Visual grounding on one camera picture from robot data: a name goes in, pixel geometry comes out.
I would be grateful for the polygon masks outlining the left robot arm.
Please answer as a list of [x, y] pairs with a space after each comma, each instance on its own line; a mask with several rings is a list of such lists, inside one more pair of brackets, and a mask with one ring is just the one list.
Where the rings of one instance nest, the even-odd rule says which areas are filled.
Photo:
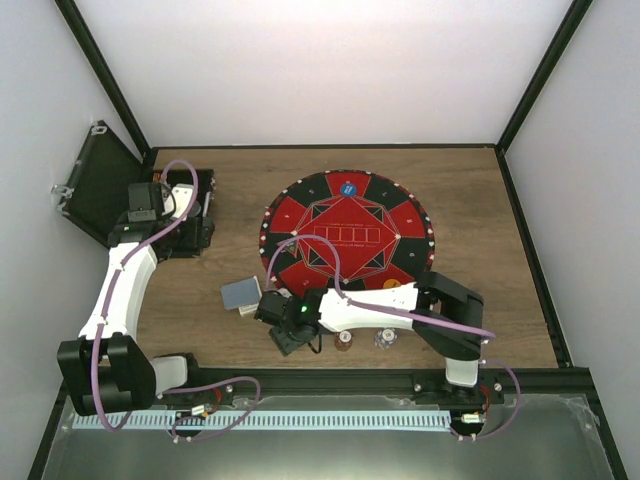
[[196, 402], [203, 377], [184, 354], [148, 358], [137, 342], [139, 315], [160, 261], [172, 255], [181, 229], [199, 210], [197, 183], [137, 183], [108, 236], [109, 263], [96, 305], [75, 340], [63, 341], [57, 362], [81, 416], [105, 417], [152, 406], [168, 391]]

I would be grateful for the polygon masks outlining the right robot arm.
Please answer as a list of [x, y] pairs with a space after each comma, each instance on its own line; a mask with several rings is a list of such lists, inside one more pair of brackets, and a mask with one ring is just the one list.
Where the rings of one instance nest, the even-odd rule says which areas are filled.
[[480, 390], [482, 344], [494, 337], [483, 328], [483, 316], [479, 293], [431, 271], [388, 289], [313, 288], [301, 297], [267, 291], [254, 314], [270, 326], [269, 335], [284, 356], [330, 333], [411, 331], [444, 358], [445, 393], [458, 403], [468, 402]]

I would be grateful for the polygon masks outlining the blue small blind button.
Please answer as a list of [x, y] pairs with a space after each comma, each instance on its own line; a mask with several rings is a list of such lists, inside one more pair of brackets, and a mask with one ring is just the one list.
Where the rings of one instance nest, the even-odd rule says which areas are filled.
[[357, 194], [357, 187], [350, 182], [345, 182], [340, 186], [339, 192], [344, 197], [353, 197]]

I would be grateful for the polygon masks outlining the orange black chip stack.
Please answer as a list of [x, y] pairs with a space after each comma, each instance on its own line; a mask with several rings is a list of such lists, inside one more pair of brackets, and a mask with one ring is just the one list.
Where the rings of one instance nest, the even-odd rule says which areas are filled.
[[353, 335], [350, 331], [344, 330], [335, 334], [334, 346], [340, 352], [348, 351], [353, 345]]

